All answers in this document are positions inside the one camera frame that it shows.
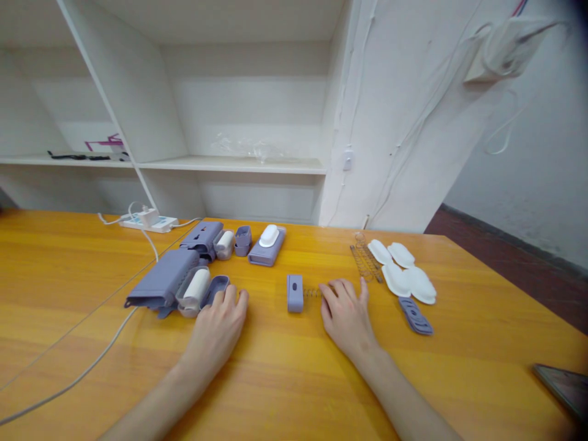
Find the smartphone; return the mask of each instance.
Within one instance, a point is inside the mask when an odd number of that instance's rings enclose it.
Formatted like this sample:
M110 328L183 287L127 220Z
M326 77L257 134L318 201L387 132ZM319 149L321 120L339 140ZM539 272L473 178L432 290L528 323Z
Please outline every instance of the smartphone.
M582 424L588 424L588 377L556 367L535 364L533 372Z

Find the shelf board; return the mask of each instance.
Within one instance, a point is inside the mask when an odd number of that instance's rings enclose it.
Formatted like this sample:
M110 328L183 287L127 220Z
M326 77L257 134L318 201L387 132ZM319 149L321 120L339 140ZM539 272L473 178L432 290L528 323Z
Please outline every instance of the shelf board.
M113 168L133 168L130 161L90 161L75 159L51 159L49 155L18 155L18 156L0 156L0 164L20 164L20 165L69 165L74 167L113 167Z
M144 162L139 168L159 170L201 170L209 172L286 173L290 175L325 175L326 168L318 159L270 160L261 164L254 157L182 156Z

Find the shelving unit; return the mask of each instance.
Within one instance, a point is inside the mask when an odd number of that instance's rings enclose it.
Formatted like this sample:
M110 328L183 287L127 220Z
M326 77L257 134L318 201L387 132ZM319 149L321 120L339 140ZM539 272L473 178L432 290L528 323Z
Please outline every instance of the shelving unit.
M36 167L59 165L43 167L48 182L88 175L97 200L56 209L114 210L127 197L168 216L316 224L353 2L56 0L25 9L9 0L0 18L4 192L18 206L50 206L19 186ZM113 133L132 162L45 156ZM286 158L229 156L219 137L269 143ZM46 199L56 201L51 188Z

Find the white oval pad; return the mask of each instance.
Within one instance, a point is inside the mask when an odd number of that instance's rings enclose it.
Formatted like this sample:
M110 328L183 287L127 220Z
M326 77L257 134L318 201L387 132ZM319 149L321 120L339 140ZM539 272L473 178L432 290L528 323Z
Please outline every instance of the white oval pad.
M415 257L410 253L409 249L398 242L393 242L388 247L388 251L394 257L394 260L398 265L403 268L410 268L415 266Z
M405 273L409 280L412 295L418 301L426 304L434 304L436 302L437 291L427 274L417 266L411 266Z
M410 297L410 282L405 271L400 266L390 261L382 267L382 274L386 284L392 293L398 297Z
M375 259L381 264L386 265L387 263L394 263L392 262L392 256L390 255L384 244L379 240L372 240L369 244L367 244L367 248L374 255Z

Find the wall socket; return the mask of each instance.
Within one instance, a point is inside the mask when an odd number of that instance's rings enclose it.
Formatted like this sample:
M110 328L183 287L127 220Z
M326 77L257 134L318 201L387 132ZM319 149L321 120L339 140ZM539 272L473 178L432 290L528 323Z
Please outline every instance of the wall socket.
M464 83L497 82L516 78L526 69L553 21L545 18L509 18L493 32L480 37L478 53L465 76ZM488 44L486 63L492 69L503 73L496 75L483 62L484 48Z

